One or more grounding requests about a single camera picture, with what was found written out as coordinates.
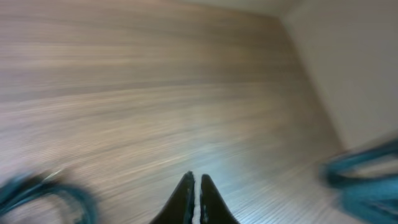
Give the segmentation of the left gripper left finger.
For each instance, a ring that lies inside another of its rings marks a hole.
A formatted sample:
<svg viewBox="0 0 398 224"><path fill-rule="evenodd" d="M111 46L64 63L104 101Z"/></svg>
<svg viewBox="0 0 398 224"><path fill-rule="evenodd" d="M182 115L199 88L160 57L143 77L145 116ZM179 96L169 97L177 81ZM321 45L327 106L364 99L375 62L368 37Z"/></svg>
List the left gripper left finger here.
<svg viewBox="0 0 398 224"><path fill-rule="evenodd" d="M150 224L192 224L195 208L195 178L183 175L170 198Z"/></svg>

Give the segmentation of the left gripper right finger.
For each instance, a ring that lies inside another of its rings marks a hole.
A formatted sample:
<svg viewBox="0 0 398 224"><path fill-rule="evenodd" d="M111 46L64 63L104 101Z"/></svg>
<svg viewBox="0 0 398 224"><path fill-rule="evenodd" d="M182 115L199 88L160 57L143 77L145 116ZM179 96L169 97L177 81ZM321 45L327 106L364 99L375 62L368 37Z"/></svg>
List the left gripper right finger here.
<svg viewBox="0 0 398 224"><path fill-rule="evenodd" d="M201 177L200 223L239 224L208 174Z"/></svg>

